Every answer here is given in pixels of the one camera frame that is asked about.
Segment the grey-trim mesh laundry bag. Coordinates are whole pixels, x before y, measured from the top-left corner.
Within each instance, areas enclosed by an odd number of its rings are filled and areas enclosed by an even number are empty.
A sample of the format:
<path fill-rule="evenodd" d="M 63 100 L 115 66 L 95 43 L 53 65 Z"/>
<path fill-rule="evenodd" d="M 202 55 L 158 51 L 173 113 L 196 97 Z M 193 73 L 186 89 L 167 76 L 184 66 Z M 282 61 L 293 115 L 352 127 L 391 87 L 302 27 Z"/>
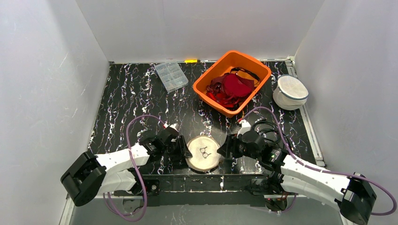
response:
<path fill-rule="evenodd" d="M 308 96 L 307 88 L 296 77 L 282 75 L 277 79 L 273 100 L 280 108 L 289 111 L 297 110 L 306 103 Z"/>

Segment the dark maroon bra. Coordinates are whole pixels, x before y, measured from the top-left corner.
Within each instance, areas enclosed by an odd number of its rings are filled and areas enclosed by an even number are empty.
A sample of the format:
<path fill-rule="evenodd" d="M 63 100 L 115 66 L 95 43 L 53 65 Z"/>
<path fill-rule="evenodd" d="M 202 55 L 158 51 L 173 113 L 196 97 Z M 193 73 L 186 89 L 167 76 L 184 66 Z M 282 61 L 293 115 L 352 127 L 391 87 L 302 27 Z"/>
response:
<path fill-rule="evenodd" d="M 223 91 L 223 87 L 222 87 L 222 80 L 224 78 L 223 76 L 219 76 L 214 78 L 211 83 L 207 86 L 207 91 L 220 91 L 220 92 L 224 92 Z"/>

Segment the yellow marker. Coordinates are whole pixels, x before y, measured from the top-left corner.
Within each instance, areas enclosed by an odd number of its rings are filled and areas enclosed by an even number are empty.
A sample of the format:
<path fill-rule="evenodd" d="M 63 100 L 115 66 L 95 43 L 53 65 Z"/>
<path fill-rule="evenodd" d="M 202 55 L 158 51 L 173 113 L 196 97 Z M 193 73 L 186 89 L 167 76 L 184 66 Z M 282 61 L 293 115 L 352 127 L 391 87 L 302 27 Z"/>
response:
<path fill-rule="evenodd" d="M 200 60 L 195 59 L 195 60 L 185 60 L 184 63 L 198 63 Z"/>

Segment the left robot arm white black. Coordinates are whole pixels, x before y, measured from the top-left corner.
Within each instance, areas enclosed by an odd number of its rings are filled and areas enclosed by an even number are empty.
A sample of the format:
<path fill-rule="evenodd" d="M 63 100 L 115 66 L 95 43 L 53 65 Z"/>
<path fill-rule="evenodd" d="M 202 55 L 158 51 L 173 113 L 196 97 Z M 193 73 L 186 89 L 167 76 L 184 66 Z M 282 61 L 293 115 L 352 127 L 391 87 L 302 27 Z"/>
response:
<path fill-rule="evenodd" d="M 61 176 L 60 182 L 76 206 L 83 206 L 106 192 L 131 191 L 139 181 L 134 167 L 160 159 L 164 153 L 177 160 L 192 157 L 183 135 L 167 127 L 130 149 L 107 154 L 82 153 Z"/>

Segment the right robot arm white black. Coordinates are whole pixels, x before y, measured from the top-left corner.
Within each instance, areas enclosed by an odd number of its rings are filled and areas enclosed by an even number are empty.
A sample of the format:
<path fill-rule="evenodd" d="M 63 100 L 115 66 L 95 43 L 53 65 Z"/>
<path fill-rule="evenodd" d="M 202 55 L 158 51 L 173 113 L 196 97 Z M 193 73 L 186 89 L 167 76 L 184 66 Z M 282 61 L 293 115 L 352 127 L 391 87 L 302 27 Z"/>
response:
<path fill-rule="evenodd" d="M 366 225 L 377 196 L 360 173 L 339 175 L 268 144 L 256 131 L 228 135 L 217 151 L 225 158 L 250 157 L 268 171 L 268 181 L 278 190 L 296 193 L 336 209 L 349 221 Z"/>

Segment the orange plastic bin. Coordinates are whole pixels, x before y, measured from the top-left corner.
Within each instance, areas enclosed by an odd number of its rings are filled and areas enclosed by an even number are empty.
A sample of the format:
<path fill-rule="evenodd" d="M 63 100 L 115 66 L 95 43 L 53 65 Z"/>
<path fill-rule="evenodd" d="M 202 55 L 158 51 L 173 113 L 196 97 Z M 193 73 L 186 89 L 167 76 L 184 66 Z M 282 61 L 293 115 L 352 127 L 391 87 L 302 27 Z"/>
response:
<path fill-rule="evenodd" d="M 240 77 L 254 81 L 255 89 L 246 97 L 239 97 L 239 108 L 236 110 L 229 110 L 206 95 L 207 86 L 211 81 L 225 73 L 237 74 Z M 206 72 L 198 78 L 194 84 L 193 89 L 199 98 L 207 103 L 209 106 L 217 110 L 219 113 L 231 118 L 238 115 L 249 101 L 261 90 L 262 86 L 271 76 L 271 70 L 263 63 L 254 57 L 235 50 L 225 53 L 214 65 L 212 65 Z"/>

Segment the crimson red bra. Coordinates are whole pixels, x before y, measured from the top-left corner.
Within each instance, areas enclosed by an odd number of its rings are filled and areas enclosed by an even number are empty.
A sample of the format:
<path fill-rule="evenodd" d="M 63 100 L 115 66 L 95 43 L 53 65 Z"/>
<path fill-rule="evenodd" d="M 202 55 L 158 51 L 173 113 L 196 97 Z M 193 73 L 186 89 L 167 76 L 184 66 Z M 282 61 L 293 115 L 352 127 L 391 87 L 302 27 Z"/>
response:
<path fill-rule="evenodd" d="M 253 92 L 254 82 L 253 80 L 242 78 L 237 74 L 226 73 L 222 80 L 222 87 L 228 96 L 243 98 Z"/>

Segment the clear plastic compartment box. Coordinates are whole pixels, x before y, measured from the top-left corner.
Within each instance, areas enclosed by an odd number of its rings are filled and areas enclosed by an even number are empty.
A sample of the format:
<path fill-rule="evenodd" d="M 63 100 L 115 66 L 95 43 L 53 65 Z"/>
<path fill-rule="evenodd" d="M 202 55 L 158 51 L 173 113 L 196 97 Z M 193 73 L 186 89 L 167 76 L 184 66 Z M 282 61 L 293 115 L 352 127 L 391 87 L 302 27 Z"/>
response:
<path fill-rule="evenodd" d="M 188 79 L 175 61 L 168 61 L 154 66 L 167 93 L 171 93 L 188 84 Z"/>

